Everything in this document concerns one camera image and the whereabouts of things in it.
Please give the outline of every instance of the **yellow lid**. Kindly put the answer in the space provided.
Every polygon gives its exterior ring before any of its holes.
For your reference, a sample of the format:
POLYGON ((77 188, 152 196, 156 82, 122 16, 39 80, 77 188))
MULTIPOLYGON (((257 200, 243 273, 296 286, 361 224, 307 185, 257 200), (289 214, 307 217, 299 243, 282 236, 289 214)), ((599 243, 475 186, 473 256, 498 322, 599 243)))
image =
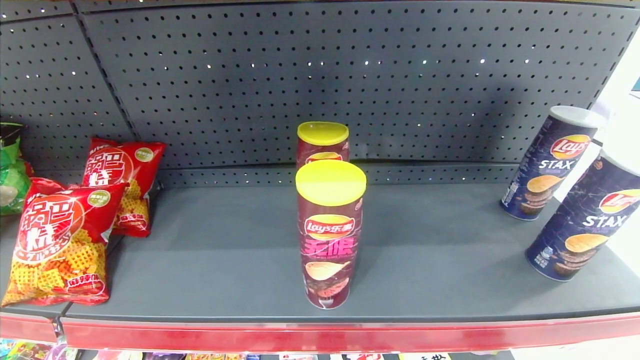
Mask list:
POLYGON ((349 128, 337 122, 303 122, 298 126, 298 137, 311 145, 335 145, 349 137, 349 128))
POLYGON ((313 161, 296 173, 298 193, 320 206, 351 204, 362 197, 366 188, 367 176, 346 161, 313 161))

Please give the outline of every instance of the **red shelf edge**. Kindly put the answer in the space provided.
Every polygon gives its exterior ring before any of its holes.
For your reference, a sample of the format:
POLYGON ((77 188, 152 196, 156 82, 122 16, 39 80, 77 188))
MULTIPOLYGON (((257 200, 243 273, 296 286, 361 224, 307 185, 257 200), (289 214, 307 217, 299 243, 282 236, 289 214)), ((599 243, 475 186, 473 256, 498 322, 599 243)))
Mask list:
POLYGON ((530 322, 243 324, 62 318, 69 346, 215 352, 468 352, 640 334, 640 313, 530 322))
POLYGON ((41 316, 0 313, 0 338, 55 343, 56 333, 50 319, 41 316))

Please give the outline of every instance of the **potato chip can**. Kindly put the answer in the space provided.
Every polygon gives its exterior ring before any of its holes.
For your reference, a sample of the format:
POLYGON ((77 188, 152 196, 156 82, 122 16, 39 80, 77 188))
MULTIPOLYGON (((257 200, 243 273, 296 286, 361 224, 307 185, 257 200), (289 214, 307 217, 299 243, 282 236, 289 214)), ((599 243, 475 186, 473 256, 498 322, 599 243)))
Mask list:
POLYGON ((337 122, 310 121, 298 126, 296 166, 317 160, 349 161, 349 128, 337 122))
POLYGON ((502 208, 520 220, 536 220, 605 123, 593 111, 553 106, 500 200, 502 208))
POLYGON ((313 161, 296 174, 300 256, 307 297, 334 309, 349 296, 367 177, 340 160, 313 161))
POLYGON ((539 273, 569 281, 640 206, 640 160, 634 156, 629 149, 600 152, 526 250, 539 273))

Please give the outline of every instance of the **plastic lid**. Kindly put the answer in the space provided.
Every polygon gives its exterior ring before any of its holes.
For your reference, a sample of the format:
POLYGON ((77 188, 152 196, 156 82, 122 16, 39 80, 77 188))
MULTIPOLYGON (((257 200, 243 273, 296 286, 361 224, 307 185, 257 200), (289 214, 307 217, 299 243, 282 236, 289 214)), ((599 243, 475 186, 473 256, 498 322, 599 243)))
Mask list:
POLYGON ((600 150, 600 156, 622 170, 640 176, 640 157, 631 144, 626 141, 607 142, 600 150))
POLYGON ((349 137, 349 128, 337 122, 303 122, 298 126, 298 137, 311 145, 335 145, 349 137))
POLYGON ((607 119, 602 115, 574 106, 553 106, 549 113, 562 122, 576 126, 596 128, 607 123, 607 119))
POLYGON ((313 161, 296 173, 298 193, 320 206, 351 204, 362 197, 366 188, 367 176, 346 161, 313 161))

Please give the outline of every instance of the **chip canister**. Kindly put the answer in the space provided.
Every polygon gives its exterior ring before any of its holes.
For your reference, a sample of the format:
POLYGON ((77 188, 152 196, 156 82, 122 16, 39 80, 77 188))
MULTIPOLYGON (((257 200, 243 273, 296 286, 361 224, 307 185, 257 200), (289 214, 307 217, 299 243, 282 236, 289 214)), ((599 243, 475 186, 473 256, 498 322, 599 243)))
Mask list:
POLYGON ((502 208, 520 220, 536 220, 605 123, 593 111, 552 107, 500 201, 502 208))
POLYGON ((568 281, 640 206, 640 159, 605 148, 573 186, 525 255, 541 274, 568 281))
POLYGON ((354 164, 313 161, 296 173, 300 256, 307 297, 334 309, 349 296, 367 177, 354 164))
POLYGON ((337 122, 310 121, 298 126, 296 166, 317 160, 349 161, 349 128, 337 122))

